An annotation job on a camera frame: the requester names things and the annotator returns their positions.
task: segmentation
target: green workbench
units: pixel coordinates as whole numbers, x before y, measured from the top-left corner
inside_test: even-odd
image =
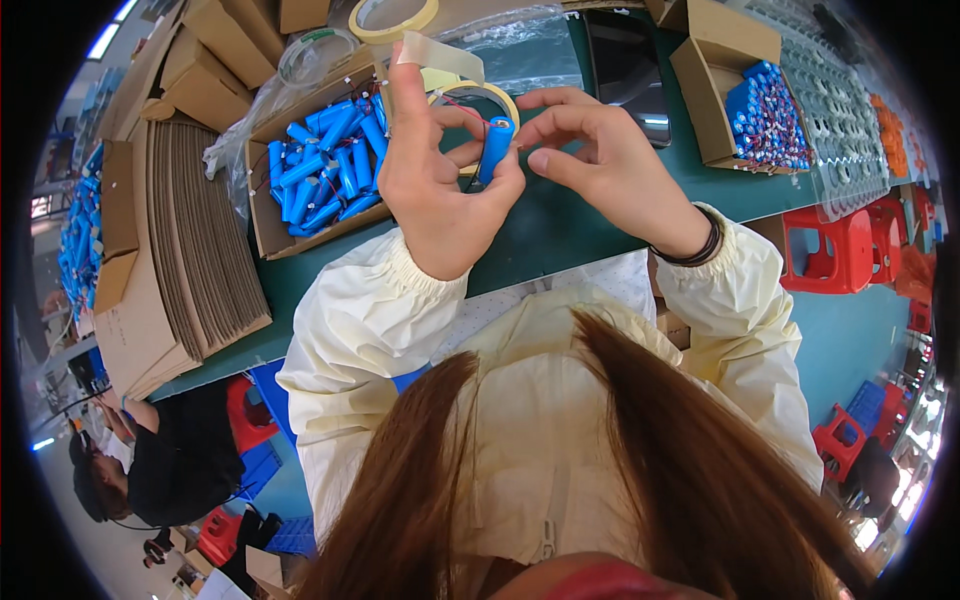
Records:
[[[653,21],[647,12],[635,12]],[[582,21],[570,19],[587,91],[592,92],[586,31]],[[691,201],[716,206],[730,219],[742,223],[816,203],[813,182],[798,175],[800,187],[787,176],[773,176],[704,166],[690,124],[684,98],[669,57],[685,35],[656,31],[663,91],[669,103],[673,142],[657,154]],[[524,111],[520,120],[536,111]],[[493,244],[470,273],[468,296],[500,289],[540,276],[554,274],[647,246],[615,228],[577,194],[529,169],[527,187]],[[157,390],[158,399],[207,382],[262,365],[286,355],[293,335],[297,303],[328,262],[396,225],[386,221],[351,231],[313,250],[274,261],[257,260],[256,270],[274,318],[273,324],[207,358],[204,364]]]

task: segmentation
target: tape strip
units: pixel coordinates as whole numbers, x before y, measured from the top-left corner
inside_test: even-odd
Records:
[[[398,25],[377,30],[367,30],[360,26],[360,21],[366,21],[371,12],[385,3],[389,4],[390,0],[361,0],[353,7],[353,11],[350,12],[349,27],[350,31],[361,41],[368,44],[389,44],[392,41],[397,41],[403,38],[403,32],[407,30],[423,29],[427,23],[433,20],[433,17],[437,16],[437,9],[440,7],[439,0],[425,0],[423,8]]]
[[[441,94],[449,96],[454,100],[467,98],[469,96],[486,98],[497,104],[503,110],[504,114],[514,122],[516,125],[514,136],[516,136],[516,132],[520,129],[520,113],[516,109],[516,104],[514,104],[510,96],[494,84],[483,84],[483,86],[480,86],[477,85],[476,82],[464,81],[457,84],[444,85],[443,87],[438,87],[436,91],[427,96],[427,104],[438,107],[448,104]],[[468,165],[460,169],[460,176],[472,177],[473,174],[476,173],[476,170],[477,165]]]
[[[441,44],[417,32],[403,32],[403,50],[400,51],[396,63],[404,62],[453,73],[480,85],[483,85],[485,80],[480,57],[466,50]]]

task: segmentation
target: masking tape roll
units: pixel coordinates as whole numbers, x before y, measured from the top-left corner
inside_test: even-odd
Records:
[[[516,125],[516,132],[520,129],[520,113],[516,109],[516,104],[502,89],[493,84],[483,84],[483,87],[470,80],[462,81],[457,84],[444,85],[438,87],[427,97],[427,104],[430,106],[442,106],[447,104],[446,100],[440,94],[445,94],[454,100],[465,96],[479,96],[486,98],[503,109],[506,116]],[[472,164],[460,169],[461,177],[472,177],[476,173],[477,165]]]
[[[425,0],[423,8],[417,11],[405,21],[388,27],[387,29],[366,30],[360,26],[361,20],[366,20],[367,16],[381,4],[389,3],[390,0],[360,0],[350,12],[349,27],[350,31],[361,41],[368,44],[387,44],[403,38],[403,32],[407,30],[423,29],[427,23],[437,16],[437,10],[440,7],[439,0]]]

